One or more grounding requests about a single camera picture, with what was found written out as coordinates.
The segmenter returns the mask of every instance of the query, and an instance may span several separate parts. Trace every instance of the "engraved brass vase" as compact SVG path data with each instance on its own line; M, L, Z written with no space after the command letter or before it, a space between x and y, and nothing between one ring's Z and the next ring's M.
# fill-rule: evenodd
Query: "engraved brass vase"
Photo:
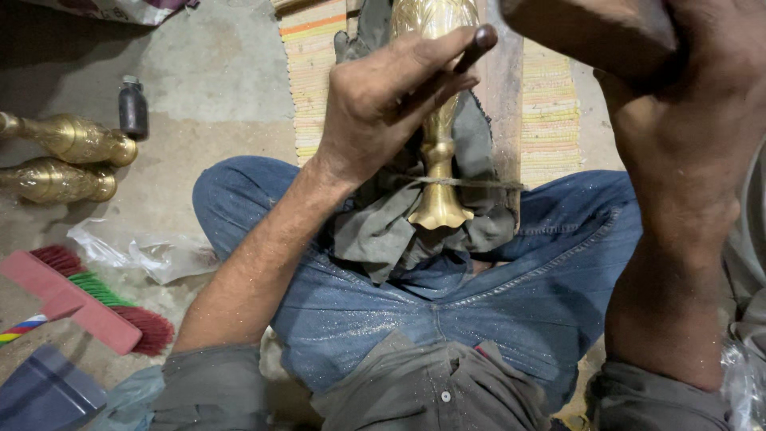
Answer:
M479 14L473 0L395 0L391 13L391 38L417 31L425 38L439 38L462 25L478 25ZM421 154L427 176L452 178L455 144L452 125L457 96L450 98L423 123ZM421 203L408 219L426 229L440 226L457 228L473 219L473 212L463 208L453 186L429 183L423 189Z
M54 157L39 157L0 169L0 189L37 203L68 203L82 199L107 201L117 191L108 168L72 166Z
M138 155L136 142L119 130L71 114L36 121L0 112L0 138L10 137L39 143L69 163L106 161L113 166L128 166Z

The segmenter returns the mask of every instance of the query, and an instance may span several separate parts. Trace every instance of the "red broom bristles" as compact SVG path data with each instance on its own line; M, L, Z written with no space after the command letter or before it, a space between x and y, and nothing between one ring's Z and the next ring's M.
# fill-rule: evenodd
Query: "red broom bristles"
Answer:
M30 252L64 277L87 271L80 265L80 258L62 245L49 245Z
M30 253L67 278L87 271L80 264L80 258L62 245L49 245ZM110 309L141 331L141 339L133 348L133 353L156 356L173 341L175 329L163 316L142 307L115 305Z

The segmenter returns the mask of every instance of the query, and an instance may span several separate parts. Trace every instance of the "golden vase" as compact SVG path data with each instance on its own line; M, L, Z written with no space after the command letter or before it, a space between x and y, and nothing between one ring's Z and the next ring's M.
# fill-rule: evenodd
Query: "golden vase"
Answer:
M112 172L99 166L72 166L54 157L39 157L0 169L0 189L37 203L109 200L117 191Z
M417 31L425 38L439 38L462 25L478 25L479 13L472 0L395 0L391 13L391 38ZM452 178L455 144L452 125L457 96L450 98L423 123L421 154L430 178ZM460 227L473 219L473 212L463 208L453 186L429 183L423 189L421 203L408 219L426 229L440 226Z
M10 137L39 143L69 163L106 161L113 166L128 166L138 155L136 141L119 130L71 114L36 121L0 112L0 138Z

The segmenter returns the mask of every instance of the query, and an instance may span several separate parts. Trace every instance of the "blue plastic object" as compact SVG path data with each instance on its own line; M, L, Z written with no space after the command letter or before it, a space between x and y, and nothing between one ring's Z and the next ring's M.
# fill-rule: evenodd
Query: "blue plastic object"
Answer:
M90 422L106 391L43 344L0 387L1 431L69 431Z

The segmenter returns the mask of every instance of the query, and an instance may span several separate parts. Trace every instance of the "hand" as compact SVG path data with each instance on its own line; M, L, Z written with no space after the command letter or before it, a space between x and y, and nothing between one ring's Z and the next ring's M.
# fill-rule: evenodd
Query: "hand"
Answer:
M479 83L471 74L451 72L475 32L461 27L438 39L410 33L335 66L322 142L310 163L353 188L372 177L428 114Z
M613 76L597 77L644 231L688 252L725 240L766 132L766 6L762 0L666 3L689 44L679 81L639 96ZM709 254L719 258L717 250Z

